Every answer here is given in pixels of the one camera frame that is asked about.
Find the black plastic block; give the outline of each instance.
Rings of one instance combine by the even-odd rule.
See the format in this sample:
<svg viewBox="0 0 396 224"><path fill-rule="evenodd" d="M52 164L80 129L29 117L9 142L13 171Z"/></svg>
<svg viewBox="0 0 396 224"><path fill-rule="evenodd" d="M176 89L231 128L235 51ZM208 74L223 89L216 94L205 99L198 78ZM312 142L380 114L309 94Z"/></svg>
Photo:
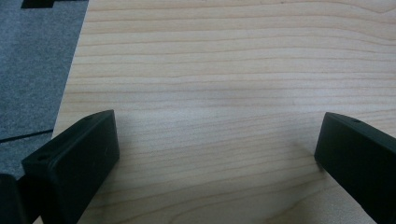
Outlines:
<svg viewBox="0 0 396 224"><path fill-rule="evenodd" d="M326 113L316 160L377 223L396 223L396 139L347 116Z"/></svg>
<svg viewBox="0 0 396 224"><path fill-rule="evenodd" d="M120 157L114 111L81 119L22 161L31 184L46 191L45 223L77 223Z"/></svg>

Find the wooden table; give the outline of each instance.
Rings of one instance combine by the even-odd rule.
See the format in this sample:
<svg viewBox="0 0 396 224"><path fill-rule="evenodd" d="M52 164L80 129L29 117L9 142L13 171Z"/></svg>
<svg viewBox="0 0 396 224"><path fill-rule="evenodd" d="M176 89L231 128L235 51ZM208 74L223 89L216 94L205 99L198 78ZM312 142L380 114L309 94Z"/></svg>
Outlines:
<svg viewBox="0 0 396 224"><path fill-rule="evenodd" d="M91 0L55 134L114 109L80 223L374 223L313 158L326 111L396 135L396 2Z"/></svg>

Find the black rectangular object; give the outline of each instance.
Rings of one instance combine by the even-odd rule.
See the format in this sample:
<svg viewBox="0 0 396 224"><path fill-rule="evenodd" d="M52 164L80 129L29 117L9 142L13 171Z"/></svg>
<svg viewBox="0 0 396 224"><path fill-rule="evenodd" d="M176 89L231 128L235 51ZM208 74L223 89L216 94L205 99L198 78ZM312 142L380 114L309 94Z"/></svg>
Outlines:
<svg viewBox="0 0 396 224"><path fill-rule="evenodd" d="M29 181L40 183L45 223L77 223L120 157L114 111L79 120L22 161Z"/></svg>
<svg viewBox="0 0 396 224"><path fill-rule="evenodd" d="M14 176L0 174L0 221L2 224L28 224L18 183Z"/></svg>
<svg viewBox="0 0 396 224"><path fill-rule="evenodd" d="M315 159L377 223L396 223L396 139L326 113Z"/></svg>

